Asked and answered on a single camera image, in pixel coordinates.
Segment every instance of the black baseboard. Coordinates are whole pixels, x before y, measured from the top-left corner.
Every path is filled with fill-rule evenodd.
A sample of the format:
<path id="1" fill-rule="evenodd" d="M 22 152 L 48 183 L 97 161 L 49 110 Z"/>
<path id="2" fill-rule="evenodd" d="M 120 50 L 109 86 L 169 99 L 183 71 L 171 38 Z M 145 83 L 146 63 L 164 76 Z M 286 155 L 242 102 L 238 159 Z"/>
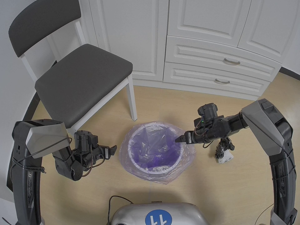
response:
<path id="1" fill-rule="evenodd" d="M 279 70 L 279 72 L 280 72 L 280 73 L 283 73 L 283 74 L 285 74 L 285 75 L 288 75 L 288 76 L 290 76 L 290 77 L 293 77 L 293 78 L 295 78 L 295 79 L 297 79 L 297 80 L 300 80 L 300 74 L 297 74 L 297 73 L 295 73 L 295 72 L 293 72 L 293 71 L 291 71 L 291 70 L 288 70 L 288 69 L 285 68 L 285 67 L 281 67 L 280 70 Z"/>
<path id="2" fill-rule="evenodd" d="M 40 97 L 38 96 L 37 93 L 35 93 L 35 95 L 33 96 L 32 100 L 26 110 L 23 121 L 32 119 L 39 102 L 40 102 Z M 10 156 L 9 170 L 7 173 L 7 181 L 6 181 L 6 186 L 13 192 L 13 182 L 10 178 L 10 168 L 13 165 L 12 158 L 13 158 L 13 151 L 11 152 L 11 156 Z"/>

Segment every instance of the chair backrest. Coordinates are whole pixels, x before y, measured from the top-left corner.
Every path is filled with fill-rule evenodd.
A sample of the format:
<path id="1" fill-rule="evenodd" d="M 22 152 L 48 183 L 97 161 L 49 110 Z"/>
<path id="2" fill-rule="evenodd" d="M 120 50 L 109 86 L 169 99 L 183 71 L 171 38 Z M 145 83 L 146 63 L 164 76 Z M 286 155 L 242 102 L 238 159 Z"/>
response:
<path id="1" fill-rule="evenodd" d="M 14 19 L 8 35 L 20 57 L 37 42 L 81 17 L 78 0 L 36 0 Z"/>

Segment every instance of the metal handle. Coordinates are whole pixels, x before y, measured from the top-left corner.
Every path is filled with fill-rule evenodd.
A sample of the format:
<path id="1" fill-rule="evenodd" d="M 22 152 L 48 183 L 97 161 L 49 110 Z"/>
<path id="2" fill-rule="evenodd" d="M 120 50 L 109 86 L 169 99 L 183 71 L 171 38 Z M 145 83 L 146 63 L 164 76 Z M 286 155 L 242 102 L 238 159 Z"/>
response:
<path id="1" fill-rule="evenodd" d="M 230 81 L 222 82 L 222 81 L 219 81 L 218 79 L 215 79 L 215 82 L 220 82 L 220 83 L 223 83 L 223 84 L 228 84 L 228 83 L 230 83 Z"/>
<path id="2" fill-rule="evenodd" d="M 230 60 L 227 60 L 226 58 L 224 58 L 224 61 L 225 62 L 230 62 L 230 63 L 233 63 L 233 64 L 241 64 L 241 62 L 230 61 Z"/>

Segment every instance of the floor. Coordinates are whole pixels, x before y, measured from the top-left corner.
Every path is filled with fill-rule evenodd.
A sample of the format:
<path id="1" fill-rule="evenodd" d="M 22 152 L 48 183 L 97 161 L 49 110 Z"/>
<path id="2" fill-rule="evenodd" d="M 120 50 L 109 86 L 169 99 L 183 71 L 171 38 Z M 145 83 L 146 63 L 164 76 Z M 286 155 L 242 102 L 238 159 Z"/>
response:
<path id="1" fill-rule="evenodd" d="M 159 120 L 192 130 L 193 120 L 198 117 L 197 109 L 205 103 L 215 103 L 218 114 L 225 116 L 236 114 L 251 103 L 238 98 L 140 86 L 135 86 L 134 92 L 137 121 L 131 120 L 123 89 L 82 129 L 98 135 L 103 145 L 120 146 L 135 124 Z M 262 98 L 275 104 L 292 125 L 295 165 L 300 167 L 300 81 L 279 73 Z M 50 118 L 42 103 L 33 119 L 40 118 Z M 253 225 L 260 213 L 273 203 L 268 156 L 250 129 L 240 131 L 231 139 L 235 145 L 233 160 L 225 164 L 216 162 L 214 153 L 218 141 L 207 149 L 197 145 L 193 163 L 168 185 L 144 181 L 126 172 L 120 165 L 118 151 L 77 182 L 59 175 L 52 155 L 45 156 L 43 166 L 47 174 L 41 175 L 40 185 L 42 216 L 47 225 L 106 224 L 108 200 L 112 195 L 119 195 L 134 203 L 193 203 L 211 224 Z M 114 198 L 111 214 L 125 204 L 126 201 Z M 295 208 L 300 209 L 299 184 Z M 261 215 L 257 224 L 269 224 L 270 210 Z M 300 215 L 294 224 L 300 224 Z"/>

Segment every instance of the white symbol on blue circle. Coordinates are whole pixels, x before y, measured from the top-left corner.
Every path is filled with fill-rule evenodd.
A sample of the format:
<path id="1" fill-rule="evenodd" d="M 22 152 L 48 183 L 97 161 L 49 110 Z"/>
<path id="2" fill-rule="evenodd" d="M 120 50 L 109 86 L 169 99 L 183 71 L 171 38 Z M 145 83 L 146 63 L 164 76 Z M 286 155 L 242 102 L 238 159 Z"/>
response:
<path id="1" fill-rule="evenodd" d="M 171 225 L 172 216 L 165 210 L 157 209 L 149 212 L 145 218 L 146 225 Z"/>

